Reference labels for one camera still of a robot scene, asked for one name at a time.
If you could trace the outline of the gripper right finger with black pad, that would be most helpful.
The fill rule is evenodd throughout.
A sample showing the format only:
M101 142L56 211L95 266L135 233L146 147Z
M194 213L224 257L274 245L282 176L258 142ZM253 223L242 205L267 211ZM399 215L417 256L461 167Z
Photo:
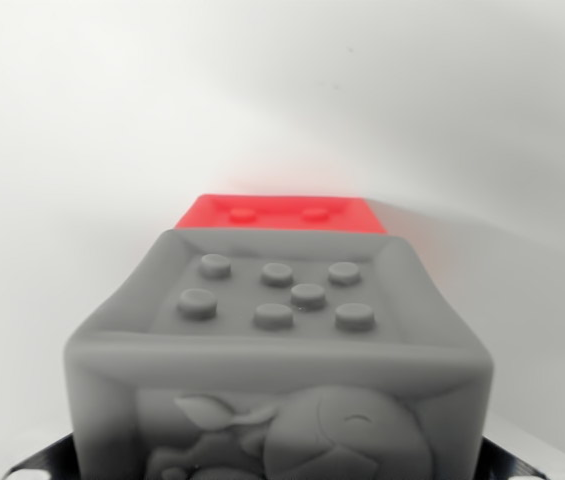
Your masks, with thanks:
M529 463L486 437L481 444L481 479L546 479L547 476Z

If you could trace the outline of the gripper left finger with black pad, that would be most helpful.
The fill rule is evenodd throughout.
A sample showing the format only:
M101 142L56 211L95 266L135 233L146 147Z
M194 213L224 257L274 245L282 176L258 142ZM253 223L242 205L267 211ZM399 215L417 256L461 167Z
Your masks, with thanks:
M5 480L79 480L73 435L69 434L10 468Z

